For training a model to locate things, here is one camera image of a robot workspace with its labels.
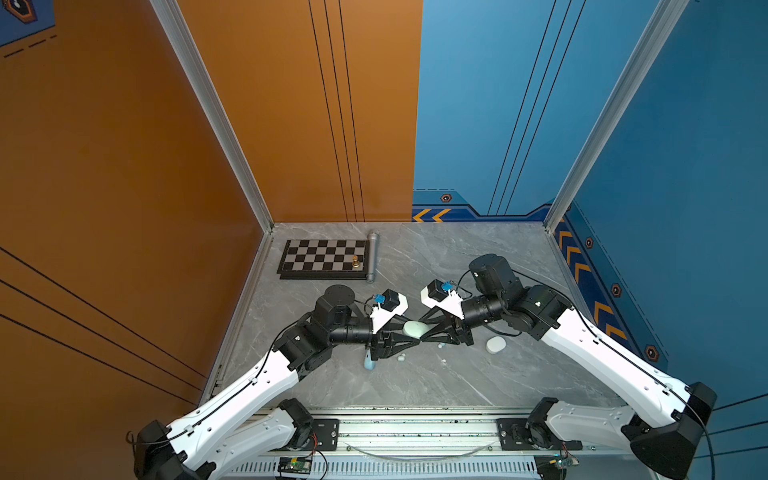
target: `chessboard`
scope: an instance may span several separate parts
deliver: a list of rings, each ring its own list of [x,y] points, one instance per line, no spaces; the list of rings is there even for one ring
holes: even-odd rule
[[[367,257],[368,240],[288,240],[277,272],[283,280],[364,280]]]

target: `blue object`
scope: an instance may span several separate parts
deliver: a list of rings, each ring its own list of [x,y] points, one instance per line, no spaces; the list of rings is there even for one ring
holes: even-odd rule
[[[366,359],[362,364],[366,367],[366,370],[373,370],[376,368],[376,362],[371,359],[371,349],[366,349]]]

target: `metal tube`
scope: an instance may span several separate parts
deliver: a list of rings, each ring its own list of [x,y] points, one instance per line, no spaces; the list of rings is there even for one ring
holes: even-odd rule
[[[379,232],[368,233],[368,258],[366,258],[366,280],[373,283],[376,279],[376,255],[379,252]]]

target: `orange chevron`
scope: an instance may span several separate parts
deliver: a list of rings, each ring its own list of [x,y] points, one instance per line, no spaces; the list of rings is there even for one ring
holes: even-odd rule
[[[568,256],[565,259],[565,262],[568,264],[568,266],[571,266],[571,253],[581,253],[581,250],[579,250],[576,247],[568,247],[567,249]]]
[[[415,217],[413,217],[413,220],[416,220],[417,222],[423,222],[422,215],[429,212],[431,208],[425,208],[424,210],[420,211]]]
[[[592,269],[588,265],[584,265],[583,263],[576,262],[576,271],[574,272],[574,277],[576,277],[576,283],[578,283],[578,273],[580,270],[586,270],[588,272],[592,271]]]
[[[563,237],[573,237],[574,235],[571,232],[566,232],[565,230],[560,232],[560,250],[563,250]]]
[[[442,212],[440,212],[439,214],[437,214],[437,215],[435,215],[434,217],[432,217],[432,219],[433,219],[435,222],[442,222],[442,218],[440,218],[440,217],[442,217],[443,215],[445,215],[445,214],[446,214],[446,213],[448,213],[449,211],[451,211],[451,209],[450,209],[450,208],[446,208],[445,210],[443,210],[443,211],[442,211]]]
[[[619,330],[613,325],[606,325],[605,332],[608,334],[608,336],[611,336],[612,333],[615,333],[616,335],[619,335],[621,338],[625,340],[627,339],[627,336],[624,335],[624,332],[622,332],[621,330]]]
[[[600,325],[600,320],[598,317],[600,316],[600,310],[603,310],[606,313],[610,313],[611,315],[614,315],[614,311],[608,306],[600,302],[594,303],[594,323],[595,325]]]

